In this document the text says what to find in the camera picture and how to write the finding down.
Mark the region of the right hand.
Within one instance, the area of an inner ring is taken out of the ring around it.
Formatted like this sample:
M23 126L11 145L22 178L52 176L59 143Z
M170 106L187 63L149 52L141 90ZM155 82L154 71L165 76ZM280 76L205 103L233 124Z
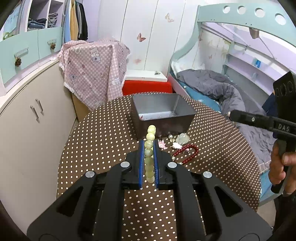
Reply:
M292 193L295 191L295 152L284 153L281 157L279 151L278 141L276 141L271 153L271 163L268 174L269 180L273 185L280 184L280 182L286 178L284 167L292 167L285 186L286 192Z

